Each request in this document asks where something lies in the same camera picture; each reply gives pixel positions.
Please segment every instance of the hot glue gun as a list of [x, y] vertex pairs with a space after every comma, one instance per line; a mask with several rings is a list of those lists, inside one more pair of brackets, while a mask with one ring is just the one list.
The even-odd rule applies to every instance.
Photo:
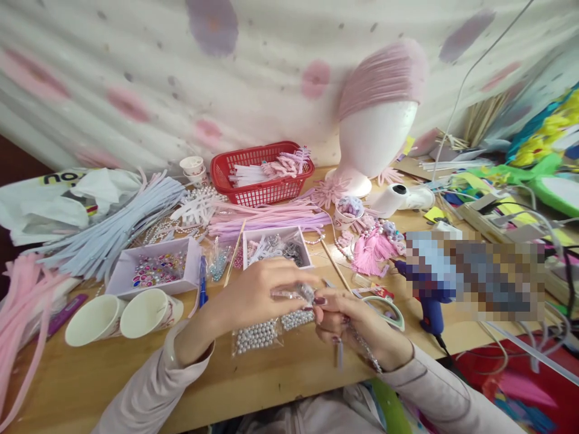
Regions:
[[407, 265], [403, 260], [392, 260], [394, 266], [406, 280], [414, 282], [413, 290], [418, 289], [415, 298], [422, 305], [422, 321], [420, 325], [427, 333], [440, 336], [445, 329], [440, 303], [450, 303], [453, 295], [445, 289], [443, 281], [436, 281], [431, 274], [417, 272], [418, 265]]

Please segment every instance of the red plastic basket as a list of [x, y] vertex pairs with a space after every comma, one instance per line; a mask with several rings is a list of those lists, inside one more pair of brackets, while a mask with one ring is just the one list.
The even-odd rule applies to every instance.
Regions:
[[292, 154], [299, 148], [300, 145], [294, 142], [279, 142], [219, 154], [211, 161], [211, 179], [215, 189], [227, 196], [231, 203], [248, 207], [296, 198], [300, 195], [304, 181], [314, 173], [315, 167], [310, 160], [304, 165], [303, 173], [295, 178], [280, 178], [247, 187], [233, 187], [229, 175], [234, 165], [249, 166], [260, 165], [263, 161], [272, 162], [279, 153]]

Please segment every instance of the white curtain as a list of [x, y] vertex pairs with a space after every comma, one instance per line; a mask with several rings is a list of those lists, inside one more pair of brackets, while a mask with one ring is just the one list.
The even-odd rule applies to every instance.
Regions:
[[[431, 76], [411, 130], [418, 137], [446, 126], [465, 73], [526, 3], [2, 1], [0, 133], [54, 169], [176, 173], [187, 155], [209, 161], [280, 140], [333, 165], [341, 89], [364, 57], [398, 37], [424, 47]], [[451, 132], [469, 105], [516, 93], [578, 30], [576, 0], [536, 0], [472, 72]], [[570, 86], [578, 75], [558, 80]]]

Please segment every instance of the pink pipe cleaner wig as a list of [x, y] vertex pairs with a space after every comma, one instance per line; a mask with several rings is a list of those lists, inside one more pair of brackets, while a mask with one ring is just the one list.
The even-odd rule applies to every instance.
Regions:
[[340, 120], [384, 102], [422, 101], [428, 59], [414, 39], [400, 39], [360, 63], [346, 81]]

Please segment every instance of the wooden stick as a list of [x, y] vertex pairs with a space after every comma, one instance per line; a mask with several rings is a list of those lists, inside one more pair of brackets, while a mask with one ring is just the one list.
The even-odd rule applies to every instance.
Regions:
[[342, 281], [342, 283], [344, 284], [344, 286], [346, 287], [346, 289], [350, 292], [352, 292], [352, 289], [350, 288], [350, 285], [348, 285], [348, 282], [346, 281], [346, 278], [344, 277], [344, 275], [342, 274], [342, 272], [340, 271], [340, 269], [338, 268], [338, 264], [336, 264], [336, 262], [334, 261], [334, 258], [332, 258], [332, 254], [330, 253], [330, 250], [327, 248], [326, 242], [324, 240], [321, 240], [321, 245], [323, 246], [324, 250], [327, 253], [327, 258], [330, 260], [330, 262], [332, 263], [332, 265], [334, 266], [334, 269], [336, 270], [336, 272], [338, 273], [338, 275], [340, 276], [340, 280]]
[[239, 236], [237, 237], [237, 243], [235, 243], [235, 250], [233, 251], [233, 256], [231, 258], [231, 262], [229, 263], [229, 269], [227, 270], [227, 275], [225, 276], [225, 283], [223, 287], [225, 288], [229, 283], [229, 276], [231, 275], [231, 269], [233, 268], [233, 263], [235, 262], [235, 258], [237, 257], [237, 251], [239, 250], [239, 242], [241, 241], [241, 235], [243, 234], [243, 229], [245, 228], [245, 223], [247, 219], [243, 220], [243, 224], [241, 225], [241, 231], [239, 231]]

